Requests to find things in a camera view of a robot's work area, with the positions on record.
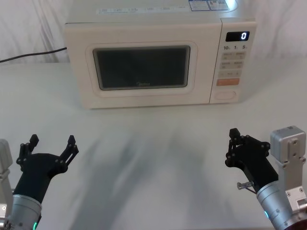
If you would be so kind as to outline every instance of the microwave control panel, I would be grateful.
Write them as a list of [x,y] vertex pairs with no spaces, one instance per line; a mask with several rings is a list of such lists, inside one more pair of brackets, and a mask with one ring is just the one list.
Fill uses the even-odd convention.
[[256,30],[252,19],[226,18],[222,22],[210,103],[238,101]]

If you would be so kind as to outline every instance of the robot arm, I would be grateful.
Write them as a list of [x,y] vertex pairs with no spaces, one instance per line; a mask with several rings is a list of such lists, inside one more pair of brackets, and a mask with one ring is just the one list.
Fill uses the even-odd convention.
[[271,134],[271,154],[277,160],[277,174],[266,157],[270,144],[230,130],[226,166],[241,169],[252,186],[266,216],[276,230],[307,230],[307,198],[302,187],[306,134],[295,126]]
[[29,143],[20,145],[17,164],[23,174],[12,195],[8,180],[12,156],[8,142],[0,139],[0,230],[35,230],[41,219],[41,203],[51,179],[66,172],[79,152],[74,137],[70,136],[60,156],[32,154],[38,141],[37,135],[32,135]]

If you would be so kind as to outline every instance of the microwave window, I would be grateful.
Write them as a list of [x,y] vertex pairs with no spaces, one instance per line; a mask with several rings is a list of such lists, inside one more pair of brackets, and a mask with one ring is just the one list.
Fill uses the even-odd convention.
[[97,48],[93,50],[101,90],[185,87],[189,46]]

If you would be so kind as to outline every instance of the white curtain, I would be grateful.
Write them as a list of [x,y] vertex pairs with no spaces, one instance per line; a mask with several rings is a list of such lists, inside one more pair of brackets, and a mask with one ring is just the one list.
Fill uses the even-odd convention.
[[[73,0],[0,0],[0,60],[65,47]],[[258,22],[253,58],[307,57],[306,0],[245,0]],[[10,63],[67,62],[67,52]]]

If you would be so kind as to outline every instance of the display number 0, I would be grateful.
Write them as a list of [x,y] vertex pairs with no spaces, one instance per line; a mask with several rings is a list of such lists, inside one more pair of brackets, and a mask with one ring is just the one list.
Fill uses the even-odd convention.
[[247,33],[246,33],[246,32],[242,33],[242,34],[241,34],[241,40],[245,40],[245,39],[246,39],[246,36],[247,36]]

